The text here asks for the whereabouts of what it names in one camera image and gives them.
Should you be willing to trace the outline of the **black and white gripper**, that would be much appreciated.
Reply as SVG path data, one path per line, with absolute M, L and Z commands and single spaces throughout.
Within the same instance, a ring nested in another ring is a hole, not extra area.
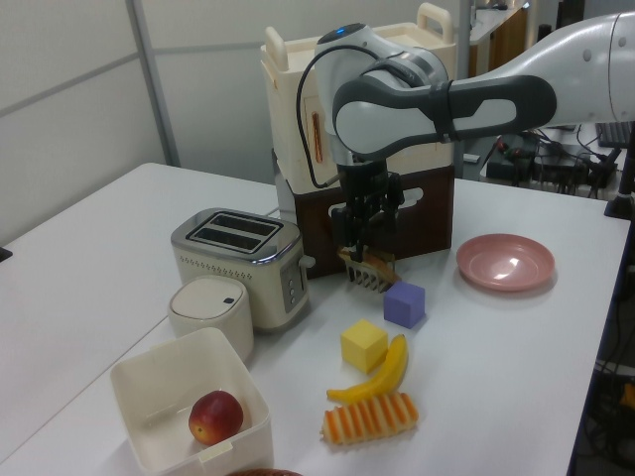
M 336 245 L 347 248 L 350 258 L 363 261 L 363 234 L 367 224 L 366 200 L 373 203 L 370 227 L 394 233 L 402 205 L 402 183 L 398 174 L 388 174 L 385 161 L 337 166 L 339 183 L 346 204 L 330 212 L 332 237 Z

